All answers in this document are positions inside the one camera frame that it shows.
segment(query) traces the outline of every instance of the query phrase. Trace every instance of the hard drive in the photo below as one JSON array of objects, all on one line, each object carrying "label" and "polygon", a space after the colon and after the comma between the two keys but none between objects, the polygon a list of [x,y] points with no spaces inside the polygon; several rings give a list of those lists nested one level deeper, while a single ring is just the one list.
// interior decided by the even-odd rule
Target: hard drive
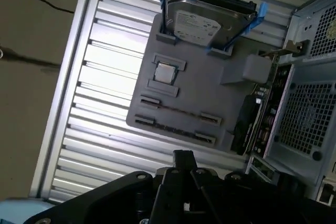
[{"label": "hard drive", "polygon": [[165,0],[165,31],[203,47],[224,49],[257,17],[241,0]]}]

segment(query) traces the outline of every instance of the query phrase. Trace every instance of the ventilation grille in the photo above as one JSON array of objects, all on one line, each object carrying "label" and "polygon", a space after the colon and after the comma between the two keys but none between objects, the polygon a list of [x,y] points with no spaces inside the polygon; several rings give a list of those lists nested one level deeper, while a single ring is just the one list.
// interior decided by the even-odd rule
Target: ventilation grille
[{"label": "ventilation grille", "polygon": [[336,101],[331,89],[332,84],[305,84],[291,91],[279,129],[282,143],[306,154],[322,146]]},{"label": "ventilation grille", "polygon": [[321,16],[310,58],[318,58],[336,51],[336,5],[327,9]]}]

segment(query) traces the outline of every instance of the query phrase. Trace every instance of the hard drive label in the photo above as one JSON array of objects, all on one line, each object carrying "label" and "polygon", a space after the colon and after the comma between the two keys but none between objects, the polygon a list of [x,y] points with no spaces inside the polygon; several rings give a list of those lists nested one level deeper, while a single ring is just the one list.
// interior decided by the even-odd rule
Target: hard drive label
[{"label": "hard drive label", "polygon": [[215,20],[184,10],[176,12],[174,35],[184,41],[208,46],[221,26]]}]

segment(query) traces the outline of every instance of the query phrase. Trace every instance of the metal side panel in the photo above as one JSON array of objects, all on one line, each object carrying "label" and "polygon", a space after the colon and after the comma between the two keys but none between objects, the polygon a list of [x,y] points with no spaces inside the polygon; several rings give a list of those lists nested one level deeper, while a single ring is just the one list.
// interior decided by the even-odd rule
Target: metal side panel
[{"label": "metal side panel", "polygon": [[[281,47],[291,10],[306,0],[252,1],[270,11],[247,37]],[[30,196],[63,202],[134,170],[154,174],[176,149],[220,176],[245,167],[244,157],[126,125],[158,12],[158,0],[79,0]]]}]

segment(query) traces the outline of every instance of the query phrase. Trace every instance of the screw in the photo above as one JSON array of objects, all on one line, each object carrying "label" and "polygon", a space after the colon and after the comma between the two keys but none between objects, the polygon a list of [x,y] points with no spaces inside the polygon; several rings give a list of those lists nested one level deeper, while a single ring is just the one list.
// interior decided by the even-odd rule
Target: screw
[{"label": "screw", "polygon": [[234,180],[241,180],[241,176],[239,174],[232,174],[231,178]]},{"label": "screw", "polygon": [[198,174],[205,173],[205,171],[204,171],[203,169],[198,169],[196,172],[197,172]]},{"label": "screw", "polygon": [[148,224],[149,219],[143,219],[139,222],[139,224]]},{"label": "screw", "polygon": [[139,174],[139,175],[137,175],[137,178],[138,178],[138,179],[144,179],[144,178],[146,178],[146,175]]},{"label": "screw", "polygon": [[274,136],[274,142],[275,142],[275,143],[278,142],[279,139],[280,139],[279,135],[275,135],[275,136]]},{"label": "screw", "polygon": [[320,152],[314,152],[313,153],[313,160],[320,161],[322,159],[322,153]]},{"label": "screw", "polygon": [[35,222],[35,224],[50,224],[51,220],[49,218],[44,218],[42,220],[38,220]]},{"label": "screw", "polygon": [[296,84],[295,83],[292,83],[290,86],[289,86],[289,89],[293,90],[296,88]]}]

